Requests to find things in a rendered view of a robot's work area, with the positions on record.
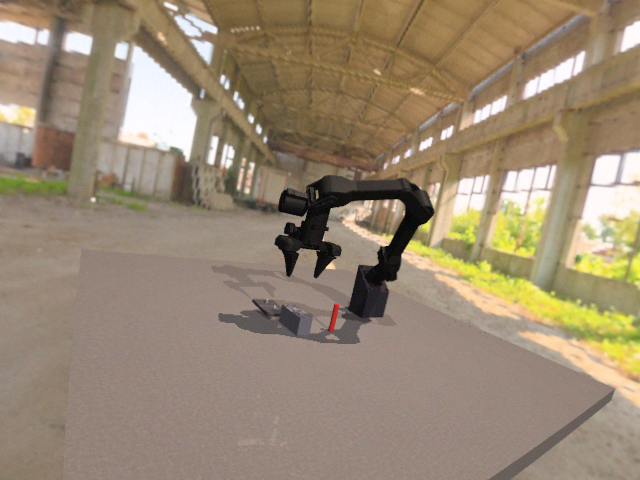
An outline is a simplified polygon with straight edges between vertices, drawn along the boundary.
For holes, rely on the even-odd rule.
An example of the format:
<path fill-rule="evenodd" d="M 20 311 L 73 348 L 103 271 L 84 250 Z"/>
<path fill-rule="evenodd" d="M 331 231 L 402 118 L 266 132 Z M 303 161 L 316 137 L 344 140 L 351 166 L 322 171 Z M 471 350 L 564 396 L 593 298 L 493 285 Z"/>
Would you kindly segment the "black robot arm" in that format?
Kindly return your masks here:
<path fill-rule="evenodd" d="M 292 188 L 282 191 L 278 211 L 301 217 L 307 212 L 306 218 L 327 223 L 331 208 L 352 201 L 399 199 L 405 205 L 403 220 L 390 245 L 381 246 L 377 252 L 379 263 L 363 271 L 370 287 L 382 286 L 384 280 L 398 280 L 404 249 L 418 226 L 426 224 L 435 213 L 428 193 L 405 178 L 355 181 L 325 175 L 306 189 L 306 193 Z"/>

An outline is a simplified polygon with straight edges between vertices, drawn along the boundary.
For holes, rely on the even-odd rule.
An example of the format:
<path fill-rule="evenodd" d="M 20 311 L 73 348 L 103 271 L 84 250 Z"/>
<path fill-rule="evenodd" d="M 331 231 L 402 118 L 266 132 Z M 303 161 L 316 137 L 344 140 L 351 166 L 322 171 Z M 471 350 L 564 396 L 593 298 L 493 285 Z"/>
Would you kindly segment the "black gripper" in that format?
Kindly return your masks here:
<path fill-rule="evenodd" d="M 302 235 L 299 239 L 295 239 L 291 236 L 278 235 L 275 239 L 274 245 L 278 246 L 278 249 L 282 250 L 285 258 L 286 275 L 291 276 L 299 253 L 297 251 L 302 249 L 319 250 L 317 253 L 317 262 L 314 271 L 314 278 L 323 272 L 323 270 L 337 257 L 341 255 L 341 246 L 331 242 L 322 241 L 325 231 L 329 230 L 326 227 L 327 223 L 315 221 L 306 218 L 301 222 L 303 227 Z"/>

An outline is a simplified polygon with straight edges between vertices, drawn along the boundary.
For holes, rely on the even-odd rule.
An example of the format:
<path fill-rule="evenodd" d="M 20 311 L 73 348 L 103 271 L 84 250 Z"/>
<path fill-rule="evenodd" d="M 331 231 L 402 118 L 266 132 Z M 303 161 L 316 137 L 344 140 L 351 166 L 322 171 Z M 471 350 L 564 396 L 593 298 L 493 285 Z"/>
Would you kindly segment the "dark red peg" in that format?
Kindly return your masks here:
<path fill-rule="evenodd" d="M 331 318 L 331 322 L 330 322 L 330 326 L 329 326 L 329 331 L 333 332 L 334 331 L 334 326 L 336 323 L 336 318 L 337 318 L 337 314 L 338 314 L 338 309 L 339 309 L 339 305 L 338 304 L 334 304 L 334 309 L 333 309 L 333 313 L 332 313 L 332 318 Z"/>

